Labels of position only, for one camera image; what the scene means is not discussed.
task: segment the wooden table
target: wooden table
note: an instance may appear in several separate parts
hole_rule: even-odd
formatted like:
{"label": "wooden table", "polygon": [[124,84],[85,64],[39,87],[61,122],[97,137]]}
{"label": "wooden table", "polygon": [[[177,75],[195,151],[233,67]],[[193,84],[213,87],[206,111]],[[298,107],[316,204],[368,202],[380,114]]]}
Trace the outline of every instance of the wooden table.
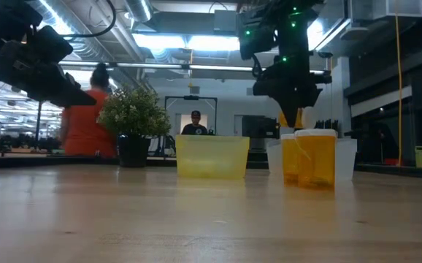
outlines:
{"label": "wooden table", "polygon": [[331,193],[258,170],[1,169],[0,262],[422,262],[422,179],[356,173]]}

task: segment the red object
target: red object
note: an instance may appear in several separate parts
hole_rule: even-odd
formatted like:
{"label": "red object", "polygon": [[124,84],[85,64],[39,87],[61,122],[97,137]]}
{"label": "red object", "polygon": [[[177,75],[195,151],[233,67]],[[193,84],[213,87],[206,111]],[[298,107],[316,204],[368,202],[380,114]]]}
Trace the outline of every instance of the red object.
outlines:
{"label": "red object", "polygon": [[98,90],[90,90],[87,93],[96,99],[96,105],[72,106],[62,113],[62,118],[69,120],[65,154],[113,158],[117,155],[113,136],[97,123],[108,94]]}
{"label": "red object", "polygon": [[383,164],[387,164],[387,165],[398,165],[398,163],[399,163],[398,159],[388,159],[388,158],[386,158],[386,159],[383,160]]}

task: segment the black plant pot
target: black plant pot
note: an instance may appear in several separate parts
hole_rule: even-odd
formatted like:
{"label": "black plant pot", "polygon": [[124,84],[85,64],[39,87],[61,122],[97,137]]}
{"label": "black plant pot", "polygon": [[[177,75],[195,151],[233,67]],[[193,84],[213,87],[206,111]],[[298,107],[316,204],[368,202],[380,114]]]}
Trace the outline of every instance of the black plant pot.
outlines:
{"label": "black plant pot", "polygon": [[151,139],[142,137],[119,137],[118,155],[121,167],[146,167],[147,151]]}

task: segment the translucent container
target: translucent container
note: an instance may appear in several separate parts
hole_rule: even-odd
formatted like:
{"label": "translucent container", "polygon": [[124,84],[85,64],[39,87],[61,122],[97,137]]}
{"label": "translucent container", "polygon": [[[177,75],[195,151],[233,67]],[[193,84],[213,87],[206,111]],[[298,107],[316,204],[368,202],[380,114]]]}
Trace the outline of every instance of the translucent container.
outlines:
{"label": "translucent container", "polygon": [[332,129],[296,132],[299,187],[334,190],[336,137]]}
{"label": "translucent container", "polygon": [[422,146],[415,146],[415,167],[422,168]]}
{"label": "translucent container", "polygon": [[283,174],[283,149],[280,140],[272,140],[266,144],[269,172],[272,175]]}
{"label": "translucent container", "polygon": [[357,140],[338,139],[336,142],[336,180],[352,180],[356,163]]}
{"label": "translucent container", "polygon": [[281,135],[283,141],[283,173],[284,184],[296,185],[299,181],[297,171],[297,153],[298,148],[294,134]]}
{"label": "translucent container", "polygon": [[180,177],[241,179],[247,169],[248,137],[177,135]]}

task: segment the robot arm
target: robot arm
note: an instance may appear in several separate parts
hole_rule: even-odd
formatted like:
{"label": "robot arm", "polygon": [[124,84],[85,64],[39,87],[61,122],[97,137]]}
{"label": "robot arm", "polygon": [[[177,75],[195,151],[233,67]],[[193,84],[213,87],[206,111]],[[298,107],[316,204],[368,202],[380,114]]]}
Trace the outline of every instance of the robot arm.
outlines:
{"label": "robot arm", "polygon": [[[273,0],[266,6],[241,14],[239,30],[242,59],[253,58],[257,81],[253,95],[270,96],[280,105],[290,127],[299,108],[312,107],[321,90],[316,84],[331,83],[328,75],[310,73],[307,27],[312,6],[322,0]],[[255,53],[279,46],[274,65],[261,71]]]}
{"label": "robot arm", "polygon": [[24,0],[0,0],[0,81],[61,107],[95,104],[58,65],[72,46],[49,26],[37,31],[41,22]]}

